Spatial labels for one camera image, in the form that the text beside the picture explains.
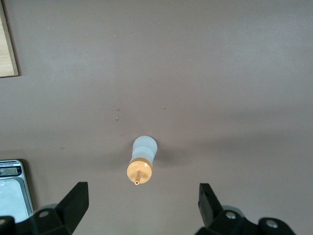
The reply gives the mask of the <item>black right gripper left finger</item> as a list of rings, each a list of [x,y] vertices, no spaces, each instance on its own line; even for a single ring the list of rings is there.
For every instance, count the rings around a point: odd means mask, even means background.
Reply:
[[[16,223],[11,216],[0,218],[2,235],[71,235],[89,208],[87,182],[78,182],[54,208],[45,208]]]

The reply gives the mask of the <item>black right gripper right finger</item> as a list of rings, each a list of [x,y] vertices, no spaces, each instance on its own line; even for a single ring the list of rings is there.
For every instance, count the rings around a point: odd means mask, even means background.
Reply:
[[[277,218],[263,217],[250,222],[239,209],[223,207],[208,183],[199,186],[198,207],[204,223],[198,235],[293,235],[288,224]]]

